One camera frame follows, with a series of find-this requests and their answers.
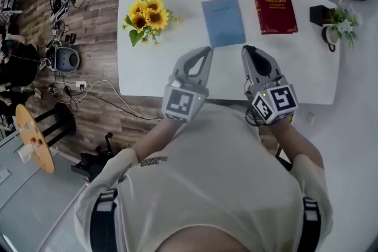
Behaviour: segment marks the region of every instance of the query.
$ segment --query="hand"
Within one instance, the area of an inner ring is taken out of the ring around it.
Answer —
[[[9,106],[12,104],[12,100],[10,98],[4,98],[4,103]]]

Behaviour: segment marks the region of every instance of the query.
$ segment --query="white t-shirt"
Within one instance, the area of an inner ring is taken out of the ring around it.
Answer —
[[[296,251],[303,201],[318,202],[321,239],[331,231],[324,171],[307,156],[288,172],[260,143],[244,116],[207,106],[167,147],[138,163],[132,149],[109,160],[76,205],[75,227],[90,249],[89,225],[101,192],[118,189],[119,252],[152,252],[185,227],[215,227],[250,251]]]

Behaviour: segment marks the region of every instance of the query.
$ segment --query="black strap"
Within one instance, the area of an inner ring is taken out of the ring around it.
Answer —
[[[93,252],[117,252],[114,202],[118,195],[117,189],[101,193],[90,217],[90,246]]]
[[[314,252],[320,238],[321,217],[318,203],[311,198],[303,198],[303,229],[298,252]]]

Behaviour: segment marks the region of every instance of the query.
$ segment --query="blue book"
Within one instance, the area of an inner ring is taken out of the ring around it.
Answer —
[[[237,0],[204,1],[202,10],[212,48],[246,42]]]

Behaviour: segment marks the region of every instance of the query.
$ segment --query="paper cup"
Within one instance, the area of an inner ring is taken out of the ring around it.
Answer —
[[[33,147],[31,144],[24,145],[19,151],[18,154],[21,157],[22,161],[26,163],[28,160],[30,160],[32,153],[34,152]]]

